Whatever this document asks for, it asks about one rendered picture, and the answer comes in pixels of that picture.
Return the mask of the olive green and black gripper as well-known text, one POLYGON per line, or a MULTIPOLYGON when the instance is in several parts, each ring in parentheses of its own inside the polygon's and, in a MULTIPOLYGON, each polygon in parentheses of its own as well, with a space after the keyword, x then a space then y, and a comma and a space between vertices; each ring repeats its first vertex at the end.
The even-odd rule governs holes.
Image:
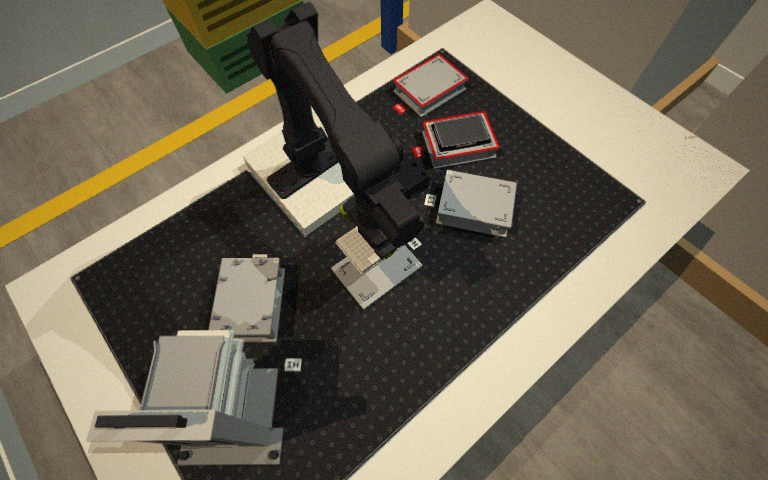
POLYGON ((372 219, 372 213, 361 210, 355 201, 355 195, 352 196, 339 207, 341 214, 358 226, 358 232, 372 247, 377 256, 382 259, 388 259, 399 248, 394 247, 382 230, 372 219))

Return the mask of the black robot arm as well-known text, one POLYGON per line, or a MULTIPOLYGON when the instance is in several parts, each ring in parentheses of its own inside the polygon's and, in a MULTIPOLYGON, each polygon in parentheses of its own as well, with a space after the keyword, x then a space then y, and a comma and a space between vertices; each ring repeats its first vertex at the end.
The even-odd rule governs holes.
POLYGON ((345 89, 318 44, 313 4, 291 9, 284 22, 275 27, 268 19, 252 26, 247 40, 259 70, 276 88, 283 151, 291 161, 268 176, 268 184, 286 199, 339 162, 358 207, 372 213, 394 247, 407 244, 424 227, 408 199, 420 197, 430 175, 415 160, 400 168, 399 139, 388 136, 345 89), (326 133, 315 124, 311 107, 326 133))

